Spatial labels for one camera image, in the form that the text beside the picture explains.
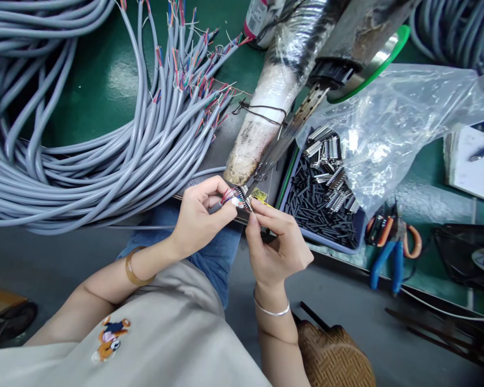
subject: woman's left hand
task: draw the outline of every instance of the woman's left hand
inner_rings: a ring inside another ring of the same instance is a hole
[[[216,194],[222,195],[229,188],[220,176],[214,176],[184,191],[176,228],[169,237],[179,257],[202,249],[237,216],[237,208],[229,200],[219,211],[208,213],[221,200]]]

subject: jeans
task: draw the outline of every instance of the jeans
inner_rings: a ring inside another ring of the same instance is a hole
[[[175,225],[180,205],[181,203],[174,198],[167,200],[165,203],[147,212],[146,218],[141,225]],[[138,246],[154,245],[170,236],[171,232],[172,230],[136,230],[132,233],[127,246],[118,255],[117,259],[125,257]],[[227,308],[231,265],[237,253],[241,234],[242,225],[231,222],[215,235],[206,247],[187,258],[210,280],[219,294],[224,309]]]

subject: cartoon embroidery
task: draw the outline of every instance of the cartoon embroidery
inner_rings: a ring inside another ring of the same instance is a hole
[[[102,326],[106,329],[102,330],[98,336],[98,340],[101,346],[97,351],[93,353],[91,359],[93,361],[106,361],[112,358],[115,351],[120,347],[120,336],[128,332],[127,329],[131,326],[131,323],[127,319],[123,319],[121,322],[109,322],[111,316],[107,316],[104,321],[102,321]]]

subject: beige shirt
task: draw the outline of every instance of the beige shirt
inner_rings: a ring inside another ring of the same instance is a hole
[[[0,386],[172,385],[270,385],[188,261],[159,273],[80,343],[0,349]]]

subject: cable bundle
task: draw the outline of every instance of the cable bundle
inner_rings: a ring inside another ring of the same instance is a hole
[[[212,76],[248,40],[238,36],[208,56],[217,30],[198,33],[194,10],[186,36],[184,3],[172,1],[163,57],[150,5],[145,3],[155,55],[150,82],[142,46],[144,2],[138,3],[136,34],[126,1],[117,4],[138,70],[132,121],[94,140],[47,148],[40,145],[41,135],[72,65],[75,38],[102,23],[115,3],[0,1],[0,33],[8,32],[0,34],[0,226],[22,225],[44,235],[84,225],[109,226],[159,205],[192,177],[224,170],[196,173],[223,120],[221,112],[234,95],[230,85],[214,91]],[[49,68],[47,53],[58,46],[59,57]],[[6,108],[34,76],[39,88],[10,125]],[[26,141],[19,134],[32,114],[34,131]]]
[[[414,44],[433,61],[484,73],[484,0],[423,0],[409,24]]]

